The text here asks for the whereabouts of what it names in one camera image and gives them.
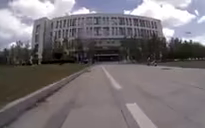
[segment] curb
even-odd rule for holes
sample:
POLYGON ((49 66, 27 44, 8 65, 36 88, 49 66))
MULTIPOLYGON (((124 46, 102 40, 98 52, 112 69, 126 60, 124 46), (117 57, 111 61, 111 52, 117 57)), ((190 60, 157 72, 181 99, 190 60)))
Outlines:
POLYGON ((2 109, 0 109, 0 128, 8 125, 14 121, 18 116, 24 113, 26 110, 34 107, 37 102, 42 101, 54 92, 58 91, 60 88, 80 76, 81 74, 88 71, 90 67, 87 67, 77 73, 74 73, 68 77, 65 77, 53 84, 43 87, 25 97, 17 99, 2 109))

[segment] tree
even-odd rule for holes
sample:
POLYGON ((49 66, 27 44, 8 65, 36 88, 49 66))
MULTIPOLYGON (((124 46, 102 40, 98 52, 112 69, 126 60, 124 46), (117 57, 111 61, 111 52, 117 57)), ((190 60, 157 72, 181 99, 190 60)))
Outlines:
POLYGON ((61 60, 64 53, 64 43, 55 41, 53 47, 53 57, 57 60, 61 60))
POLYGON ((135 38, 124 38, 120 41, 120 53, 123 59, 130 61, 139 60, 140 47, 135 38))
POLYGON ((195 59, 205 58, 205 45, 199 42, 182 41, 178 38, 172 38, 168 45, 168 59, 195 59))
POLYGON ((75 40, 75 51, 76 51, 76 55, 77 55, 77 60, 79 62, 82 62, 83 57, 84 57, 84 50, 83 50, 83 42, 80 38, 77 38, 75 40))
POLYGON ((0 64, 24 65, 29 63, 30 55, 29 42, 17 41, 10 48, 0 52, 0 64))
POLYGON ((32 50, 32 52, 31 52, 31 64, 36 64, 36 63, 38 63, 38 58, 39 58, 39 56, 38 56, 38 49, 39 49, 39 45, 38 44, 35 44, 34 45, 34 48, 33 48, 33 50, 32 50))
POLYGON ((94 41, 90 41, 87 45, 87 56, 88 56, 88 59, 94 63, 94 55, 95 55, 95 42, 94 41))

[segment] window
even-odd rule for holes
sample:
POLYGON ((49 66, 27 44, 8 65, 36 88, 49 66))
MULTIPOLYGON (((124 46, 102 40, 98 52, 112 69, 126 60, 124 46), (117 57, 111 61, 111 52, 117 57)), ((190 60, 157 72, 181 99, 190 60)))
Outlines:
POLYGON ((129 25, 129 23, 128 23, 128 19, 126 19, 126 25, 129 25))
POLYGON ((105 23, 105 24, 106 24, 106 25, 109 25, 109 23, 110 23, 110 22, 109 22, 109 17, 106 17, 106 23, 105 23))
POLYGON ((40 25, 36 26, 36 34, 38 34, 40 32, 40 25))
POLYGON ((61 38, 61 30, 58 31, 58 38, 61 38))
POLYGON ((144 29, 141 29, 141 35, 142 35, 142 37, 145 37, 145 30, 144 29))
POLYGON ((76 18, 72 20, 72 26, 76 26, 76 18))
POLYGON ((129 19, 129 25, 132 26, 132 19, 129 19))
POLYGON ((58 35, 57 35, 57 31, 54 32, 55 33, 55 40, 57 39, 58 35))
POLYGON ((106 18, 105 17, 102 18, 102 23, 101 24, 103 24, 103 25, 106 24, 106 18))
POLYGON ((119 35, 118 28, 115 28, 115 35, 119 35))
POLYGON ((137 37, 137 36, 138 36, 138 31, 137 31, 137 29, 135 28, 135 29, 134 29, 134 31, 135 31, 134 36, 136 36, 136 37, 137 37))
POLYGON ((153 35, 156 35, 155 31, 153 31, 153 35))
POLYGON ((56 22, 56 27, 55 28, 58 28, 58 24, 59 24, 59 21, 56 22))
POLYGON ((92 25, 93 24, 93 18, 92 17, 87 17, 86 24, 87 25, 92 25))
POLYGON ((145 20, 142 20, 141 22, 142 22, 141 27, 146 27, 145 20))
POLYGON ((121 36, 125 36, 125 28, 119 28, 119 32, 121 36))
POLYGON ((77 19, 77 26, 80 26, 80 18, 77 19))
POLYGON ((149 30, 146 30, 146 37, 149 37, 149 30))
POLYGON ((138 28, 137 31, 138 31, 137 32, 138 33, 138 37, 141 37, 140 29, 138 28))
POLYGON ((99 25, 99 24, 102 24, 102 23, 103 23, 103 21, 102 21, 101 17, 94 17, 93 18, 93 24, 99 25))
POLYGON ((111 31, 111 35, 113 36, 113 35, 115 35, 115 30, 114 30, 114 27, 112 27, 112 31, 111 31))
POLYGON ((132 36, 132 28, 127 28, 128 36, 132 36))
POLYGON ((152 26, 152 28, 154 28, 153 21, 151 21, 151 26, 152 26))
POLYGON ((84 18, 82 18, 81 20, 81 25, 84 25, 84 18))
POLYGON ((149 30, 149 35, 150 35, 151 37, 153 36, 152 30, 149 30))
POLYGON ((35 43, 38 43, 38 41, 39 41, 39 35, 36 34, 36 35, 35 35, 35 43))
POLYGON ((104 35, 104 36, 109 36, 109 27, 104 27, 104 28, 103 28, 103 31, 104 31, 104 32, 103 32, 103 35, 104 35))
POLYGON ((133 19, 134 26, 139 26, 138 19, 133 19))
POLYGON ((65 38, 65 30, 64 29, 62 30, 62 35, 63 35, 63 38, 65 38))
POLYGON ((53 22, 51 22, 51 29, 53 29, 53 22))
POLYGON ((149 21, 146 21, 146 27, 147 28, 149 27, 149 21))
POLYGON ((125 25, 124 18, 118 17, 119 25, 125 25))
POLYGON ((156 24, 156 22, 154 22, 154 27, 155 27, 155 29, 157 29, 157 24, 156 24))
POLYGON ((66 20, 63 21, 63 28, 66 27, 66 20))
POLYGON ((117 18, 116 18, 116 17, 112 17, 112 18, 111 18, 111 24, 112 24, 112 25, 117 25, 117 24, 118 24, 118 21, 117 21, 117 18))
POLYGON ((73 29, 72 29, 72 37, 75 37, 75 36, 76 36, 76 29, 73 28, 73 29))
POLYGON ((69 30, 66 29, 66 32, 65 32, 65 37, 66 37, 66 38, 68 37, 68 33, 69 33, 69 30))
POLYGON ((150 21, 148 21, 148 28, 151 28, 150 21))
POLYGON ((67 27, 69 27, 69 19, 67 19, 67 27))
POLYGON ((95 27, 94 28, 94 35, 95 36, 100 36, 100 29, 101 29, 100 27, 95 27))
POLYGON ((60 20, 60 28, 62 28, 62 20, 60 20))
POLYGON ((90 35, 93 35, 93 28, 90 27, 90 35))

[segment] building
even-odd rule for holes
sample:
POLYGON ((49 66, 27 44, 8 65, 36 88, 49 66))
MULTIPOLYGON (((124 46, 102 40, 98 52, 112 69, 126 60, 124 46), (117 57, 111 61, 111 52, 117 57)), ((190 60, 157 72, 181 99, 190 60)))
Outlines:
POLYGON ((37 46, 39 59, 45 59, 55 43, 66 40, 66 46, 71 47, 65 49, 70 52, 75 40, 80 39, 84 44, 94 42, 98 48, 95 56, 117 58, 121 39, 149 38, 153 34, 163 37, 162 25, 160 20, 149 17, 98 13, 41 18, 34 22, 32 47, 37 46))

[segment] white lane marking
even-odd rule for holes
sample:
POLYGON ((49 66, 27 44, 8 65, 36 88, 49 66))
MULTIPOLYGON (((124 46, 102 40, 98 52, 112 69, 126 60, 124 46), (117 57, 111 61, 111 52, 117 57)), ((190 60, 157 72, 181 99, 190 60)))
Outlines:
POLYGON ((122 89, 121 85, 111 76, 111 74, 104 67, 102 67, 102 69, 104 70, 107 78, 111 81, 112 86, 117 90, 122 89))
POLYGON ((157 128, 136 103, 126 104, 140 128, 157 128))

